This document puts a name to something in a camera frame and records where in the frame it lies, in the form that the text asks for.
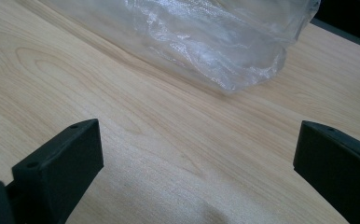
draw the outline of black object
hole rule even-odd
[[[350,223],[360,223],[360,141],[303,121],[294,167]]]
[[[315,18],[360,38],[360,0],[323,0]]]
[[[103,167],[99,121],[66,128],[12,167],[8,186],[0,182],[0,223],[64,223]]]

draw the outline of crumpled plastic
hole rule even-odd
[[[275,76],[320,0],[40,0],[165,71],[233,93]]]

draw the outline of wooden table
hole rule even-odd
[[[279,76],[223,96],[0,0],[0,179],[92,118],[105,167],[67,223],[346,223],[292,161],[304,119],[360,140],[360,46],[309,25]]]

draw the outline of wood grain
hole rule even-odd
[[[309,25],[279,76],[223,96],[0,0],[0,179],[91,118],[105,167],[68,223],[346,223],[292,160],[303,119],[360,140],[360,47]]]

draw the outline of plastic bag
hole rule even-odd
[[[284,66],[320,0],[40,0],[129,53],[232,93]]]

